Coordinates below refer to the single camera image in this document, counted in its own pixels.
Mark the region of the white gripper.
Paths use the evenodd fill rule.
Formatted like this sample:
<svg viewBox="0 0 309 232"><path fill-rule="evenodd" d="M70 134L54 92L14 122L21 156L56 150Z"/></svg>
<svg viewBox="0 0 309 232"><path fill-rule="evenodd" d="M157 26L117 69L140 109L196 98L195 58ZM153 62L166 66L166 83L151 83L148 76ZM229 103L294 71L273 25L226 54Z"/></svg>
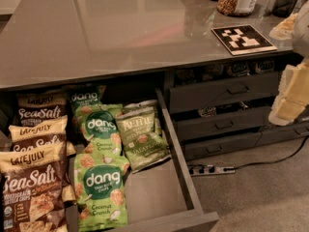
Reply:
<svg viewBox="0 0 309 232"><path fill-rule="evenodd" d="M269 33L275 40L290 40L295 35L295 21L298 13L291 14ZM276 126L291 124L309 104L309 59L303 59L296 66L287 65L285 69L287 86L283 97L278 95L271 107L268 120Z"/></svg>

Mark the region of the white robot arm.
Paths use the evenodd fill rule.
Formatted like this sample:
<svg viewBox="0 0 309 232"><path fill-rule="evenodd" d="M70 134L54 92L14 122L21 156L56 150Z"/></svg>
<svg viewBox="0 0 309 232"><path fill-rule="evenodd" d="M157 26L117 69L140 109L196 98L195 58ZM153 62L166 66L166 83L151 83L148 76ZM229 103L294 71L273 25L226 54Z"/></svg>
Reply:
<svg viewBox="0 0 309 232"><path fill-rule="evenodd" d="M277 126L292 123L309 105L309 1L291 14L269 35L279 41L290 40L293 52L303 57L300 64L287 65L281 74L278 91L268 120Z"/></svg>

